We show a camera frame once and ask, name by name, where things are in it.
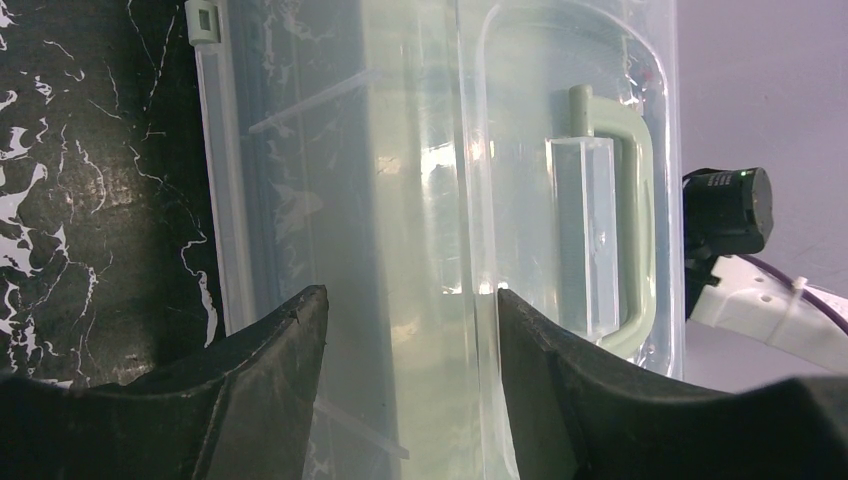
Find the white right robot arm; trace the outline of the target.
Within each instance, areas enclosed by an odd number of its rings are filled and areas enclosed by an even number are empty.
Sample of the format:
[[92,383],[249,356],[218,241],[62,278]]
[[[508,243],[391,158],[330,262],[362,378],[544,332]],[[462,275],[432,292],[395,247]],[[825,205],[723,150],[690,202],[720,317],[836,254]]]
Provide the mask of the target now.
[[847,372],[847,301],[758,258],[774,228],[762,168],[683,178],[685,313],[829,372]]

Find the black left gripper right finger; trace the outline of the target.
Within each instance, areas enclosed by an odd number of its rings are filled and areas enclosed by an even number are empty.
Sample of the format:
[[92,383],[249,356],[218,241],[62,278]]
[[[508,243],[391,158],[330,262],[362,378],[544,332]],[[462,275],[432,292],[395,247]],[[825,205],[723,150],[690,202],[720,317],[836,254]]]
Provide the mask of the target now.
[[502,382],[524,479],[843,479],[847,381],[741,394],[629,363],[497,294]]

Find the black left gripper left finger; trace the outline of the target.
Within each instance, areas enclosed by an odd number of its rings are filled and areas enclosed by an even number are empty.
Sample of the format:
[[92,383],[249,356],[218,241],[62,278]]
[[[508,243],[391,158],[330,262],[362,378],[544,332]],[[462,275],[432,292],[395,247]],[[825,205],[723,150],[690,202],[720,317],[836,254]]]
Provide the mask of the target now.
[[329,301],[305,288],[210,347],[127,385],[1,378],[5,479],[298,479]]

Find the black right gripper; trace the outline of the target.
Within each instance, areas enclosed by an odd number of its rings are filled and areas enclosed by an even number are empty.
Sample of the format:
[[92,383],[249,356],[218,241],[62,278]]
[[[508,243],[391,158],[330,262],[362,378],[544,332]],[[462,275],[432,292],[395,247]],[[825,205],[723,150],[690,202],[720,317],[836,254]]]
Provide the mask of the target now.
[[683,178],[683,215],[687,259],[759,253],[774,228],[769,175],[761,167],[690,172]]

